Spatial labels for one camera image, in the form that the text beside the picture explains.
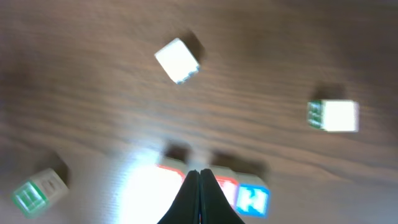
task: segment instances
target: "wood grain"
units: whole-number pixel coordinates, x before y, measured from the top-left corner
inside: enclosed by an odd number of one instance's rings
[[[270,223],[397,222],[395,3],[0,4],[1,147],[113,156],[180,141],[268,164]],[[176,85],[154,53],[190,32],[202,71]],[[359,102],[359,133],[306,124],[320,83]]]

